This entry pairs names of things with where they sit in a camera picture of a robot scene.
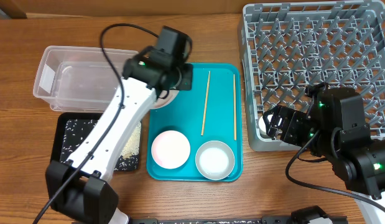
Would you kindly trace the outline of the black tray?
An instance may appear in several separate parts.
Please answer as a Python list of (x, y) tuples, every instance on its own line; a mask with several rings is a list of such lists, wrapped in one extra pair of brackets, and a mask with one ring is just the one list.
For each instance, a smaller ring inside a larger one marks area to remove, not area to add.
[[(63, 113), (58, 117), (51, 153), (52, 161), (65, 162), (85, 140), (100, 119), (100, 113)], [(115, 170), (130, 172), (139, 167), (141, 123), (138, 123), (115, 165)]]

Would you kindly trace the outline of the white plastic cup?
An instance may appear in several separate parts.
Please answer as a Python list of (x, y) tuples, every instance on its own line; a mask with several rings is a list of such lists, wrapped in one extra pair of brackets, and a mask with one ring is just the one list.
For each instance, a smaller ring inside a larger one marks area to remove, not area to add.
[(258, 128), (259, 128), (259, 133), (263, 138), (268, 138), (268, 135), (266, 134), (266, 125), (264, 123), (263, 116), (259, 118), (258, 121)]

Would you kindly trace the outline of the wooden chopstick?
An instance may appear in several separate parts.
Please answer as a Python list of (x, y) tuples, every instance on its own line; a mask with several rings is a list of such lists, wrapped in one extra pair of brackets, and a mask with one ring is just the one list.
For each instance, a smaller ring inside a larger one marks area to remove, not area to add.
[(236, 122), (236, 76), (233, 74), (233, 131), (234, 140), (237, 140), (237, 122)]
[(207, 78), (207, 83), (206, 83), (205, 104), (204, 104), (204, 110), (203, 110), (201, 136), (203, 136), (204, 132), (205, 132), (206, 112), (207, 112), (207, 104), (208, 104), (208, 94), (209, 94), (209, 91), (210, 91), (210, 77), (211, 77), (211, 71), (208, 72), (208, 78)]

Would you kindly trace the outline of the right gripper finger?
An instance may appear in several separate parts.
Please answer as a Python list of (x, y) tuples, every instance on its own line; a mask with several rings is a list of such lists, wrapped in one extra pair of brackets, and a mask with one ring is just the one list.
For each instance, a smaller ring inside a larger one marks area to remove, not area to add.
[(275, 139), (279, 134), (281, 119), (278, 115), (264, 115), (264, 124), (266, 125), (266, 135)]
[(266, 112), (264, 112), (263, 114), (263, 119), (267, 119), (267, 120), (270, 120), (269, 116), (272, 115), (272, 116), (277, 116), (280, 112), (280, 110), (283, 108), (284, 106), (281, 106), (281, 105), (276, 105), (274, 106), (273, 108), (267, 110)]

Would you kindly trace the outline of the grey bowl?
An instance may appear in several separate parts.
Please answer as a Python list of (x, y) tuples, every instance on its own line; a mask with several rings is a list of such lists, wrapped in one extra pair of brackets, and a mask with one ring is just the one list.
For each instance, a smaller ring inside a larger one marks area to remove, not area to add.
[(232, 149), (221, 141), (208, 141), (202, 144), (195, 156), (199, 173), (209, 180), (226, 179), (236, 164)]

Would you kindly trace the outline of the clear plastic bin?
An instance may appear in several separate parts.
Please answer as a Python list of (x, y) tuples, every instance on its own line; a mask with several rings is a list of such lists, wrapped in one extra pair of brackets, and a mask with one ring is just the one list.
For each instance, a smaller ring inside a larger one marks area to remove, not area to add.
[(37, 69), (33, 95), (61, 112), (101, 112), (118, 87), (99, 47), (48, 46)]

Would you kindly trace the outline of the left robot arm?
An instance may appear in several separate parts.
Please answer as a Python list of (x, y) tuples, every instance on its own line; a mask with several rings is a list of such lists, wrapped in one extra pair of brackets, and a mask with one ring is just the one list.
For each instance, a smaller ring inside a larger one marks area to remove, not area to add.
[(192, 88), (193, 66), (187, 60), (192, 39), (164, 26), (149, 45), (125, 61), (118, 71), (113, 98), (78, 148), (65, 162), (50, 161), (45, 171), (49, 200), (35, 217), (38, 223), (48, 208), (81, 223), (130, 223), (118, 208), (119, 197), (109, 182), (114, 167), (138, 122), (171, 90)]

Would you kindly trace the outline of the pink round plate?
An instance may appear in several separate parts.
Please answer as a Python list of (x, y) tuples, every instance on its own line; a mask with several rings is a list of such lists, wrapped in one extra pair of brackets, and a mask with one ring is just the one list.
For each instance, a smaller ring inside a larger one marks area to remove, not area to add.
[(179, 93), (178, 90), (170, 90), (169, 92), (167, 92), (165, 90), (162, 91), (160, 93), (158, 99), (155, 101), (155, 103), (151, 107), (151, 109), (154, 110), (154, 109), (159, 109), (159, 108), (167, 106), (176, 98), (178, 93)]

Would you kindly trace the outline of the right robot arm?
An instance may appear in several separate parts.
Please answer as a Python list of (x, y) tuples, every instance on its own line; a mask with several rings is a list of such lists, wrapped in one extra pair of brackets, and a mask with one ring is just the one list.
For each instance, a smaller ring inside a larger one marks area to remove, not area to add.
[[(371, 138), (361, 95), (328, 83), (306, 86), (305, 95), (312, 100), (306, 112), (276, 105), (262, 116), (267, 136), (300, 148), (285, 168), (286, 177), (306, 188), (353, 198), (366, 223), (385, 223), (385, 139)], [(315, 162), (329, 162), (346, 189), (293, 178), (290, 168), (305, 151)]]

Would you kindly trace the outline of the teal plastic tray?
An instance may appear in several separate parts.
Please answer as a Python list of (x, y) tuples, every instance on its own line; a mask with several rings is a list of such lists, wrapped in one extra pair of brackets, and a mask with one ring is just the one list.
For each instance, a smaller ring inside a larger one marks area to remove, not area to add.
[[(201, 136), (208, 72), (211, 71), (210, 91), (206, 112), (205, 132)], [(233, 131), (233, 74), (236, 76), (237, 140)], [(157, 180), (198, 181), (207, 179), (195, 165), (198, 148), (208, 141), (221, 141), (233, 151), (236, 164), (227, 182), (237, 180), (243, 172), (243, 134), (241, 90), (238, 69), (229, 63), (194, 63), (190, 91), (180, 91), (167, 106), (151, 110), (147, 146), (162, 132), (179, 131), (189, 140), (191, 153), (186, 163), (177, 169), (161, 168), (147, 153), (146, 169)]]

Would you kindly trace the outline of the pile of rice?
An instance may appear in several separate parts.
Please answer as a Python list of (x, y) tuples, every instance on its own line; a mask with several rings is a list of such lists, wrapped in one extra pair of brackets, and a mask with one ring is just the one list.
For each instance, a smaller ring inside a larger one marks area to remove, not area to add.
[[(65, 162), (68, 156), (74, 152), (83, 140), (89, 135), (96, 126), (95, 119), (68, 119), (61, 127), (64, 128), (62, 134), (59, 134), (59, 142), (53, 145), (59, 152), (57, 159)], [(137, 124), (131, 137), (121, 151), (121, 155), (115, 165), (115, 171), (134, 171), (139, 165), (139, 150), (141, 144), (141, 123)]]

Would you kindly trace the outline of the grey dish rack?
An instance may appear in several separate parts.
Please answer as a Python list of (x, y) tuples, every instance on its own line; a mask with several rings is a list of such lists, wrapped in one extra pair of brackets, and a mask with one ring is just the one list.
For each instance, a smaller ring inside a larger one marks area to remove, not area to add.
[(238, 26), (248, 141), (255, 151), (291, 151), (263, 138), (258, 121), (276, 105), (305, 112), (307, 85), (361, 94), (375, 139), (385, 139), (385, 3), (322, 1), (247, 4)]

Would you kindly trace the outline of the pink small bowl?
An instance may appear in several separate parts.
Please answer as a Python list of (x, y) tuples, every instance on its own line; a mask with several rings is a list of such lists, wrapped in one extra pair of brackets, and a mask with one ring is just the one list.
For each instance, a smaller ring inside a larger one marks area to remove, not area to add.
[(169, 130), (160, 133), (151, 146), (151, 155), (156, 164), (164, 169), (177, 169), (188, 160), (191, 146), (181, 132)]

